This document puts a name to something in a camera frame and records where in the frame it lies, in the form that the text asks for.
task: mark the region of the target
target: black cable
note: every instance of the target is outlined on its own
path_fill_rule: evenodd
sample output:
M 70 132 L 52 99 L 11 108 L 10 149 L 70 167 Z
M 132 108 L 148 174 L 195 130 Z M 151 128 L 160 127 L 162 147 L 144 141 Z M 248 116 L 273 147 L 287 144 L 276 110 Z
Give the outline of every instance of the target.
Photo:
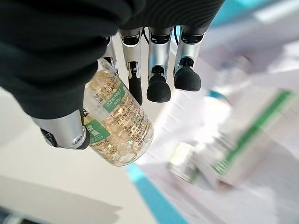
M 176 43 L 178 45 L 177 26 L 174 27 L 174 38 L 176 39 Z
M 145 28 L 144 28 L 144 27 L 142 28 L 141 35 L 143 35 L 145 41 L 146 41 L 147 43 L 149 43 L 149 40 L 148 40 L 148 38 L 147 38 L 147 36 L 146 36 L 146 34 L 145 34 Z

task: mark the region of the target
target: green label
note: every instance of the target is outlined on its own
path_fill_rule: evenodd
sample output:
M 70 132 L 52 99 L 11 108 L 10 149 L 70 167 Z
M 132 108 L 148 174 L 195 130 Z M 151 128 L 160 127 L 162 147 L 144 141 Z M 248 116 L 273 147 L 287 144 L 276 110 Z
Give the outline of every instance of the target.
M 112 97 L 107 100 L 107 102 L 103 105 L 103 107 L 106 109 L 106 111 L 108 111 L 109 113 L 111 113 L 116 106 L 119 104 L 119 102 L 121 102 L 122 98 L 125 95 L 125 90 L 123 89 L 124 84 L 123 82 L 121 82 L 120 87 L 117 89 L 117 91 L 112 95 Z
M 240 137 L 238 140 L 236 147 L 228 153 L 228 155 L 221 161 L 219 161 L 216 165 L 213 166 L 214 170 L 223 175 L 226 173 L 227 169 L 234 161 L 234 158 L 250 143 L 259 131 L 261 127 L 277 112 L 283 105 L 285 101 L 292 96 L 292 92 L 285 90 L 282 91 L 278 96 L 274 99 L 274 101 L 259 115 L 256 121 L 252 124 L 252 126 Z
M 97 120 L 92 120 L 86 124 L 86 128 L 90 134 L 90 144 L 102 141 L 107 138 L 110 133 Z

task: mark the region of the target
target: clear plastic bottle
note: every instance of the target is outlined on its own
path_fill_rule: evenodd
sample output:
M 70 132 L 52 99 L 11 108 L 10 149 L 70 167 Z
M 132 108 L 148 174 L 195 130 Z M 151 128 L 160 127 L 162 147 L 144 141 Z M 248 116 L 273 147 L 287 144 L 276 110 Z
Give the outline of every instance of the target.
M 91 148 L 114 166 L 134 162 L 153 139 L 151 121 L 104 59 L 85 86 L 84 124 Z

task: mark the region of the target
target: blurred background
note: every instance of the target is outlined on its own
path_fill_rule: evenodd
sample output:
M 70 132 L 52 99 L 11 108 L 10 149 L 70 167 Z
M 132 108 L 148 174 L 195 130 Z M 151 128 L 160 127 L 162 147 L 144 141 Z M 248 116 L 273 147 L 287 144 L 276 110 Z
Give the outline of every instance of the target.
M 196 64 L 201 90 L 172 88 L 160 104 L 143 93 L 155 137 L 124 168 L 90 148 L 48 146 L 0 89 L 0 224 L 299 223 L 298 24 L 298 0 L 226 0 Z M 176 50 L 172 37 L 169 66 Z M 147 57 L 142 39 L 143 71 Z

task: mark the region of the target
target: blue stripe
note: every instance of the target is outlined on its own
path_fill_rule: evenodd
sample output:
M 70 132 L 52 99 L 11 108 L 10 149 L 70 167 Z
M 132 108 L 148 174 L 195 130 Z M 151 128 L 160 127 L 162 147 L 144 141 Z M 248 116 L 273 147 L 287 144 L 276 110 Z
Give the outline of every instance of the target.
M 127 171 L 159 224 L 188 224 L 137 165 L 130 164 Z

